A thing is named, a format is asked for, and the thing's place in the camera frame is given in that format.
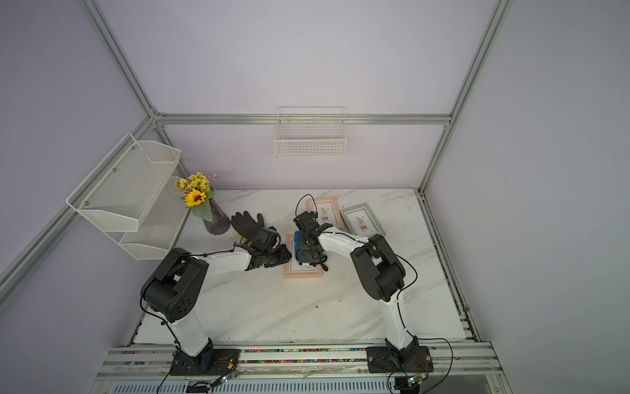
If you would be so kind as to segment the blue microfibre cloth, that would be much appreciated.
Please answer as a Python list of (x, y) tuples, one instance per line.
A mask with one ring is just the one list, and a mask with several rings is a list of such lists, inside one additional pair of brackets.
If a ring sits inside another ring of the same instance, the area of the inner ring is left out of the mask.
[(302, 260), (300, 259), (300, 235), (300, 231), (294, 233), (294, 258), (298, 265), (302, 264)]

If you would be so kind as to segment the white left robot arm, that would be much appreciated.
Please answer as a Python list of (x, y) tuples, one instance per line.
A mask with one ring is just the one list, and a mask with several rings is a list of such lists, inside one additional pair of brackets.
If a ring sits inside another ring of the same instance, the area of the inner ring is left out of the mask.
[(195, 306), (208, 279), (233, 272), (274, 268), (292, 254), (273, 228), (262, 228), (253, 239), (226, 251), (195, 254), (170, 250), (140, 290), (140, 307), (158, 318), (173, 336), (177, 356), (195, 371), (207, 373), (224, 361), (216, 356), (203, 331)]

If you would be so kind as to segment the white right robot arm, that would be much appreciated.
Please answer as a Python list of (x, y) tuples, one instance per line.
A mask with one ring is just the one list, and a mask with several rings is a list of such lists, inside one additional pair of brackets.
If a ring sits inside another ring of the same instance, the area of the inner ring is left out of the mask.
[(318, 223), (309, 212), (294, 218), (295, 257), (299, 264), (320, 265), (324, 270), (329, 254), (339, 254), (354, 266), (365, 292), (380, 304), (386, 327), (386, 347), (393, 363), (403, 365), (419, 351), (418, 341), (407, 331), (401, 292), (405, 268), (384, 236), (359, 237)]

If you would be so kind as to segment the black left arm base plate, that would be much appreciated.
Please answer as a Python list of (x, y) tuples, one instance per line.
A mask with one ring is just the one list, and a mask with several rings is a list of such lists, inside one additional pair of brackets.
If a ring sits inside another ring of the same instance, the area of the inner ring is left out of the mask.
[(241, 350), (216, 348), (210, 341), (198, 354), (190, 356), (178, 350), (170, 368), (172, 376), (224, 376), (234, 372), (239, 364)]

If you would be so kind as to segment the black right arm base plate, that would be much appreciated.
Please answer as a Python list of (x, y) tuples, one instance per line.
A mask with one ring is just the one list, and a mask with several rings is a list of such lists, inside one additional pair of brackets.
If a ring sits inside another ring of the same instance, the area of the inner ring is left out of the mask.
[(402, 350), (386, 341), (385, 346), (369, 346), (366, 348), (367, 367), (371, 374), (379, 373), (432, 373), (434, 366), (427, 346), (421, 346), (418, 338)]

